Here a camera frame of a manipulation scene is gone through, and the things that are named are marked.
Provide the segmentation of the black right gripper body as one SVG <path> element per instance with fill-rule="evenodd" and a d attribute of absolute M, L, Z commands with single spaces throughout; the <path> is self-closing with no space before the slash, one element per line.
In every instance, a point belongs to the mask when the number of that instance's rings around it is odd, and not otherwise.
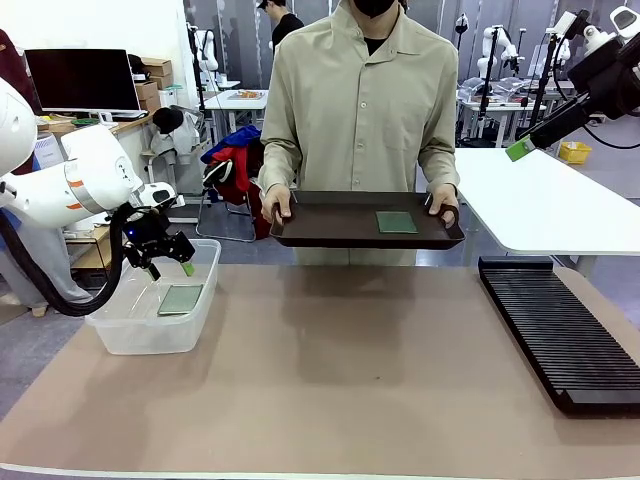
<path fill-rule="evenodd" d="M 639 43 L 607 42 L 585 56 L 568 77 L 587 117 L 594 113 L 609 119 L 630 115 L 639 108 Z"/>

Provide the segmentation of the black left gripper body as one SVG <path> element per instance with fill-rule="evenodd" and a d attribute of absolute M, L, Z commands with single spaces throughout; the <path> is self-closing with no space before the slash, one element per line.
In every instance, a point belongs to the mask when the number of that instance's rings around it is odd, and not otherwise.
<path fill-rule="evenodd" d="M 127 243 L 124 255 L 131 265 L 150 265 L 152 260 L 167 257 L 188 263 L 195 248 L 183 232 L 168 234 L 168 217 L 154 208 L 138 208 L 125 223 Z"/>

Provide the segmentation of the person's right hand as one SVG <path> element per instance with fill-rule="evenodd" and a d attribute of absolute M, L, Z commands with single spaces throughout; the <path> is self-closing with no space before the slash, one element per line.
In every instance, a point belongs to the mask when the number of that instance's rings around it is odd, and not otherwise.
<path fill-rule="evenodd" d="M 270 224 L 283 225 L 291 217 L 291 192 L 284 185 L 274 185 L 264 195 L 262 216 Z"/>

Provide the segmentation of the person's left hand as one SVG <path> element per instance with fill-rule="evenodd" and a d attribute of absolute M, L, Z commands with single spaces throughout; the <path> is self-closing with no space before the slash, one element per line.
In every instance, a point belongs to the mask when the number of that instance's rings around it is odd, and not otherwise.
<path fill-rule="evenodd" d="M 438 216 L 447 227 L 455 223 L 455 214 L 451 211 L 445 211 L 444 205 L 458 209 L 459 203 L 457 199 L 456 187 L 452 184 L 442 184 L 432 190 L 432 203 L 429 214 Z"/>

